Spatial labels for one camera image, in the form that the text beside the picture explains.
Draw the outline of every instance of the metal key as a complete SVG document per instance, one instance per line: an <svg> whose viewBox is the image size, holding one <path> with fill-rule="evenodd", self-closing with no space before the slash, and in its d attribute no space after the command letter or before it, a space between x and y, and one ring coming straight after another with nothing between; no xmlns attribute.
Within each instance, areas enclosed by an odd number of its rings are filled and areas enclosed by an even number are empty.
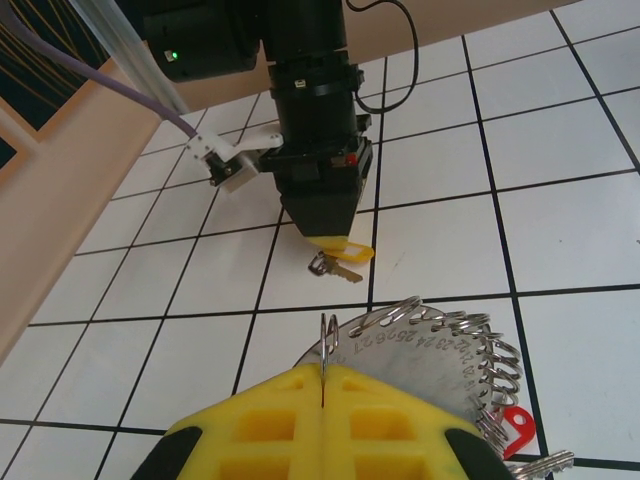
<svg viewBox="0 0 640 480"><path fill-rule="evenodd" d="M534 478L545 478L550 473L558 473L565 468L573 467L574 454L567 450L541 458L527 465L514 466L509 468L516 480L533 480Z"/></svg>
<svg viewBox="0 0 640 480"><path fill-rule="evenodd" d="M324 252L318 253L309 264L309 271L318 277L329 274L342 277L351 283L358 283L363 280L362 275L349 270L338 264L338 259L331 257Z"/></svg>

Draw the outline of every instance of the silver key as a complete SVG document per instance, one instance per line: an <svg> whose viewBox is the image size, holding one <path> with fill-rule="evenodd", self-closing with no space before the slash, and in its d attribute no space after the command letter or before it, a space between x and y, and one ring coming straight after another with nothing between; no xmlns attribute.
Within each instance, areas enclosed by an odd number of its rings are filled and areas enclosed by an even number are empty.
<svg viewBox="0 0 640 480"><path fill-rule="evenodd" d="M326 255L324 252L318 253L307 268L318 277L325 274L336 275L351 283L358 283L363 280L362 275L358 275L356 272L339 265L337 258Z"/></svg>
<svg viewBox="0 0 640 480"><path fill-rule="evenodd" d="M527 465L513 466L509 468L516 480L533 480L545 478L550 473L558 473L565 468L573 467L574 454L567 450L541 458Z"/></svg>

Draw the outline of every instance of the yellow key tag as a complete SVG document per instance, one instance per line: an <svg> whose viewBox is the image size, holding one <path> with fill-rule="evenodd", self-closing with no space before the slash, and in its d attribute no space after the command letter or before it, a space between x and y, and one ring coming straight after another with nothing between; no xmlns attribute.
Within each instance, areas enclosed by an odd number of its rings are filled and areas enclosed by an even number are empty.
<svg viewBox="0 0 640 480"><path fill-rule="evenodd" d="M367 263L375 255L373 248L352 242L347 242L344 250L324 250L324 253L351 263Z"/></svg>

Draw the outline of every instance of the white tile floor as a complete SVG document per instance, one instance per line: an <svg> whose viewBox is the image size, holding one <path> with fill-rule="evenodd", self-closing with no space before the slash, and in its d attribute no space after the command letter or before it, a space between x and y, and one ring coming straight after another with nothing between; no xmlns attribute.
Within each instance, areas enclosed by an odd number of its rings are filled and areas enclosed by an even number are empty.
<svg viewBox="0 0 640 480"><path fill-rule="evenodd" d="M377 257L357 285L306 271L269 177L217 192L163 123L0 367L0 478L129 478L171 423L292 366L319 311L415 294L491 313L523 350L539 435L519 460L566 448L557 478L640 478L639 5L422 48L410 102L368 132L352 239ZM363 66L367 103L411 67ZM237 141L276 116L264 93L187 120Z"/></svg>

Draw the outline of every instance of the red key tag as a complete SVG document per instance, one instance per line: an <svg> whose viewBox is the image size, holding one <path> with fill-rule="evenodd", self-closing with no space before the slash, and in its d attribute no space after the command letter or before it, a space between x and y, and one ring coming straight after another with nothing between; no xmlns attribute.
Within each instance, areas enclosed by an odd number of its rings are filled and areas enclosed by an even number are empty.
<svg viewBox="0 0 640 480"><path fill-rule="evenodd" d="M513 454L527 446L536 436L536 422L531 414L522 407L506 408L504 419L520 435L504 450L504 459L508 460Z"/></svg>

